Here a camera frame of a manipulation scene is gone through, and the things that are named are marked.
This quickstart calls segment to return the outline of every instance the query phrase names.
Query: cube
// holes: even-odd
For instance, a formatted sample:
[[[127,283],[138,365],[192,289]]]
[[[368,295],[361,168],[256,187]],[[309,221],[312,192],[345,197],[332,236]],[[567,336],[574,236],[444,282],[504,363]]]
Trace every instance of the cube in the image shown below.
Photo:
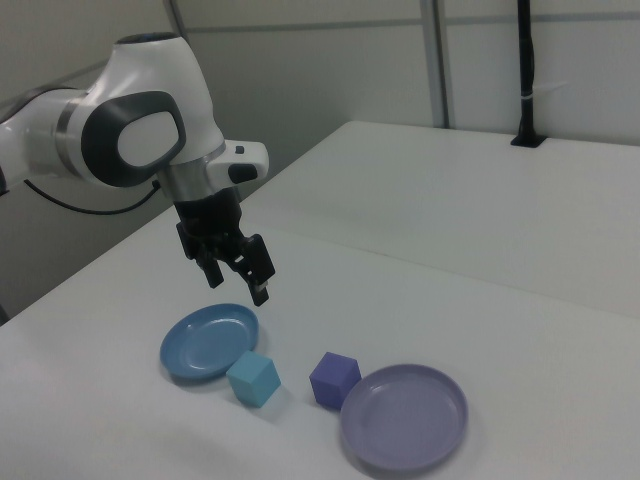
[[[250,350],[227,370],[227,378],[238,400],[258,408],[280,386],[280,377],[273,360]]]
[[[325,353],[309,376],[316,402],[340,410],[344,399],[362,377],[358,362],[335,353]]]

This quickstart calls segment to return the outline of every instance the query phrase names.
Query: plate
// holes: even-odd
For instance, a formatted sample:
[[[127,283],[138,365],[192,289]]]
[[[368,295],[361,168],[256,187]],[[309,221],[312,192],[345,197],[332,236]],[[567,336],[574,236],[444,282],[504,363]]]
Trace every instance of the plate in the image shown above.
[[[242,305],[203,308],[180,320],[160,347],[160,361],[172,375],[204,380],[224,374],[258,340],[258,319]]]
[[[395,471],[432,466],[462,441],[464,393],[444,373],[423,365],[394,365],[363,378],[340,412],[345,445],[360,460]]]

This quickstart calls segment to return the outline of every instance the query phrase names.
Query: table surface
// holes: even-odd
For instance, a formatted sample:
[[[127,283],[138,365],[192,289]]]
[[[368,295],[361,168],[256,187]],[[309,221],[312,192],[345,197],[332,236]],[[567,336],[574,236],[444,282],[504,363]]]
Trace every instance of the table surface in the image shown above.
[[[349,124],[311,154],[366,128]],[[306,159],[292,179],[315,173]],[[374,177],[377,165],[362,171]],[[277,268],[264,306],[252,307],[228,270],[224,284],[207,287],[184,259],[169,210],[0,329],[0,478],[405,478],[355,461],[339,441],[338,415],[314,403],[308,375],[326,351],[357,358],[363,374],[422,363],[461,385],[466,438],[417,478],[636,478],[636,319],[286,231],[304,229],[283,224],[276,205],[259,205],[265,192],[300,187],[283,175],[243,207],[264,223],[243,230],[264,236]],[[397,180],[387,179],[395,191]],[[332,205],[339,195],[314,198]],[[333,229],[335,218],[317,208],[314,228]],[[377,231],[377,211],[363,210],[353,238]],[[256,350],[273,358],[283,383],[262,409],[242,406],[224,378],[176,384],[159,364],[171,326],[222,302],[259,317]]]
[[[247,221],[640,318],[640,148],[348,123]]]

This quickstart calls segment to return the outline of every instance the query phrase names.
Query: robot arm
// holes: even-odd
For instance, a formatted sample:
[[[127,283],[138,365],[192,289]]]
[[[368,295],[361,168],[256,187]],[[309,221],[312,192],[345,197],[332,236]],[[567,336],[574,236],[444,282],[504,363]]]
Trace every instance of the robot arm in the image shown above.
[[[123,38],[89,90],[43,87],[0,119],[0,195],[36,175],[119,188],[157,176],[187,258],[212,288],[223,281],[218,261],[227,263],[256,305],[275,270],[262,238],[240,231],[230,187],[268,167],[264,145],[225,141],[195,56],[172,33]]]

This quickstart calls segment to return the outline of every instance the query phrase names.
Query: purple cube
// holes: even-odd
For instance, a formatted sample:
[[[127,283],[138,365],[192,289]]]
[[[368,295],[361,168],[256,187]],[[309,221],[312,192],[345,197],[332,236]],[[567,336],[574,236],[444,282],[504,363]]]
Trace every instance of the purple cube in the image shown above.
[[[309,376],[316,402],[340,410],[347,395],[362,377],[358,362],[349,357],[327,352]]]

